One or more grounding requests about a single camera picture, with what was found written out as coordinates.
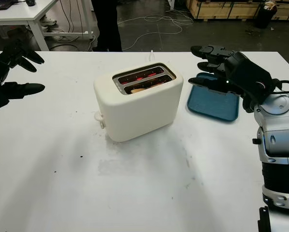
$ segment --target person's leg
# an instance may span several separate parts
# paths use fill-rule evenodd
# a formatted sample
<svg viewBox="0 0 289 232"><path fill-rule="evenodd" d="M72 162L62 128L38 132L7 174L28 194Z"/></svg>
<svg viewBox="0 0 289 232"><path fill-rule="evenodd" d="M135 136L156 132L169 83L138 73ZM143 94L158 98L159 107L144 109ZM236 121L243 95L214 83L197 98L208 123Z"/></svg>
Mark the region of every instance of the person's leg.
<svg viewBox="0 0 289 232"><path fill-rule="evenodd" d="M106 0L109 2L108 4L108 20L107 20L107 43L110 52L121 52L121 37L119 28L117 25L117 0Z"/></svg>
<svg viewBox="0 0 289 232"><path fill-rule="evenodd" d="M92 6L94 8L94 12L97 18L97 26L99 29L99 36L98 36L98 44L96 48L93 48L94 51L107 51L108 45L107 45L107 39L106 39L106 33L107 33L107 26L106 26L106 16L105 14L105 6L103 2L106 0L91 0Z"/></svg>

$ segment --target desk leg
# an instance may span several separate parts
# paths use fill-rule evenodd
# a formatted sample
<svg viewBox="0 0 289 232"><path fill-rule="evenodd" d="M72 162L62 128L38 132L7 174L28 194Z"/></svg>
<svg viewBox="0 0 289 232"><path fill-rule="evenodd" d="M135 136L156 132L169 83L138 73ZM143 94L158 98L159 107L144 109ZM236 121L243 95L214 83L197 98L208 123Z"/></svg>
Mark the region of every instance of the desk leg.
<svg viewBox="0 0 289 232"><path fill-rule="evenodd" d="M92 39L91 23L90 23L90 20L88 19L88 15L87 15L87 11L86 11L86 0L82 0L82 8L83 8L83 13L84 13L84 18L86 21L87 32L89 34L90 39Z"/></svg>
<svg viewBox="0 0 289 232"><path fill-rule="evenodd" d="M175 1L175 0L168 0L169 5L170 5L170 10L171 10L171 11L174 10L174 1Z"/></svg>
<svg viewBox="0 0 289 232"><path fill-rule="evenodd" d="M42 28L40 26L39 20L37 22L28 21L28 23L41 51L49 51L46 41L43 37Z"/></svg>

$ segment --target toaster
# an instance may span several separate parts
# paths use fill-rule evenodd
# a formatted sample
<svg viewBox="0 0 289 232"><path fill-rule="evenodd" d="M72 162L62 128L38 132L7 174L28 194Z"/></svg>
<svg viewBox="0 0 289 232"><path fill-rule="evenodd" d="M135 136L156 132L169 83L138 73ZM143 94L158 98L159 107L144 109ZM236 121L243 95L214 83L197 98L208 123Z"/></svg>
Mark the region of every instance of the toaster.
<svg viewBox="0 0 289 232"><path fill-rule="evenodd" d="M163 63L100 76L94 81L95 119L112 140L133 139L174 120L182 86L180 74Z"/></svg>

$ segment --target white desk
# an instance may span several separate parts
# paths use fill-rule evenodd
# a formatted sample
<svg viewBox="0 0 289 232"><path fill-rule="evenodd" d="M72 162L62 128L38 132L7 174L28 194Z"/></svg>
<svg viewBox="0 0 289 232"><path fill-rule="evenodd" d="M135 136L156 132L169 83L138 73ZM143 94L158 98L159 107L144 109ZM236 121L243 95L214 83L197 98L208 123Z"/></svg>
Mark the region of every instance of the white desk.
<svg viewBox="0 0 289 232"><path fill-rule="evenodd" d="M31 31L42 51L48 51L44 36L82 36L82 33L43 33L40 26L40 18L57 2L58 0L36 0L34 6L29 7L25 2L11 6L7 10L0 11L0 26L3 25L29 25ZM84 36L92 38L91 24L86 12L86 1L82 0L84 18L89 28Z"/></svg>
<svg viewBox="0 0 289 232"><path fill-rule="evenodd" d="M93 81L149 53L39 54L46 62L37 73L15 67L7 81L45 90L0 109L0 232L258 231L258 125L242 107L233 123L186 109L199 58L155 53L185 79L177 117L115 143L93 118ZM245 54L272 78L289 79L278 53Z"/></svg>

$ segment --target blue tray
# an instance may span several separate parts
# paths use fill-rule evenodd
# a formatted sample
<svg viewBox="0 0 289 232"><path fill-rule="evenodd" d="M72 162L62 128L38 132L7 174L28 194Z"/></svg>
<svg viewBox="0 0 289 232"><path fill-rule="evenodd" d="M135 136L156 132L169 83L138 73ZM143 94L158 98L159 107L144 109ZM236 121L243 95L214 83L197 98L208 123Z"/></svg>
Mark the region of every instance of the blue tray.
<svg viewBox="0 0 289 232"><path fill-rule="evenodd" d="M216 79L212 74L201 72L197 77ZM227 93L219 94L205 87L193 86L187 101L190 111L218 118L223 121L234 121L238 118L239 97Z"/></svg>

